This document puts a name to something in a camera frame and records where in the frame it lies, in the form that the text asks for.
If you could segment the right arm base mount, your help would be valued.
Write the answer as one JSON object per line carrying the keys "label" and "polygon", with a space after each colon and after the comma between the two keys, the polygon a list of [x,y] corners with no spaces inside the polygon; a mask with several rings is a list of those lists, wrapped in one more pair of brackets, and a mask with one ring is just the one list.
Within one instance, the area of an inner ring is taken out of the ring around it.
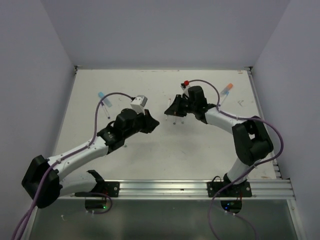
{"label": "right arm base mount", "polygon": [[[223,189],[230,182],[226,174],[223,178],[215,176],[213,180],[206,183],[208,197],[213,198],[220,189]],[[252,196],[251,185],[247,180],[239,184],[233,184],[217,194],[217,197],[221,198],[222,209],[232,214],[238,214],[241,211],[243,198],[251,198]]]}

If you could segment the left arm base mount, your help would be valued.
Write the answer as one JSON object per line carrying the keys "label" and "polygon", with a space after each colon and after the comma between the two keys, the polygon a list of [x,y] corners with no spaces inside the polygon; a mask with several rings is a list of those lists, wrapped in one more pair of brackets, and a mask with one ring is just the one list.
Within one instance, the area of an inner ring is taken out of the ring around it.
{"label": "left arm base mount", "polygon": [[119,181],[105,181],[95,170],[87,171],[95,180],[90,191],[76,192],[78,198],[85,198],[85,209],[93,215],[102,215],[109,212],[113,206],[112,198],[117,198],[120,191]]}

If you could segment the blue pen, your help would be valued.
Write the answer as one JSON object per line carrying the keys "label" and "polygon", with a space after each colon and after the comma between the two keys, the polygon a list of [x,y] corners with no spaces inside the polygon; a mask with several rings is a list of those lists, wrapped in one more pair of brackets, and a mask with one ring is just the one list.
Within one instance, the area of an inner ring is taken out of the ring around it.
{"label": "blue pen", "polygon": [[223,103],[225,102],[225,100],[227,99],[227,97],[228,97],[228,95],[229,95],[229,91],[227,91],[224,95],[223,95],[223,98],[222,98],[222,100],[221,100],[221,102],[220,102],[220,106],[222,106],[223,105]]}

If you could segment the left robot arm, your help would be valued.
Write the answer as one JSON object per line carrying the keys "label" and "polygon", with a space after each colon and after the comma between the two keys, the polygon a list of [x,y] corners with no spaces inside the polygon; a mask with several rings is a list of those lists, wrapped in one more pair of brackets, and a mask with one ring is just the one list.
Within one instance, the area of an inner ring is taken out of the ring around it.
{"label": "left robot arm", "polygon": [[125,108],[115,120],[84,144],[49,158],[42,155],[35,157],[21,182],[32,198],[32,207],[46,208],[59,197],[70,194],[96,197],[108,193],[104,179],[96,170],[88,170],[78,177],[70,177],[70,174],[121,148],[131,136],[152,133],[159,124],[147,109],[143,113],[136,113],[133,109]]}

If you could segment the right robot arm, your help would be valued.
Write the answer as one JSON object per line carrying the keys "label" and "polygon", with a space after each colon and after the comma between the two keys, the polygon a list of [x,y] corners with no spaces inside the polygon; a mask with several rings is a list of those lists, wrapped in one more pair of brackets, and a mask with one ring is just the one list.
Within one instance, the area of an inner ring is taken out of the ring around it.
{"label": "right robot arm", "polygon": [[251,166],[265,159],[274,150],[270,136],[259,117],[249,120],[228,117],[218,111],[215,104],[207,102],[201,86],[186,87],[183,94],[177,94],[165,115],[185,117],[193,114],[204,124],[216,126],[233,136],[237,159],[223,177],[223,192],[235,196],[248,178]]}

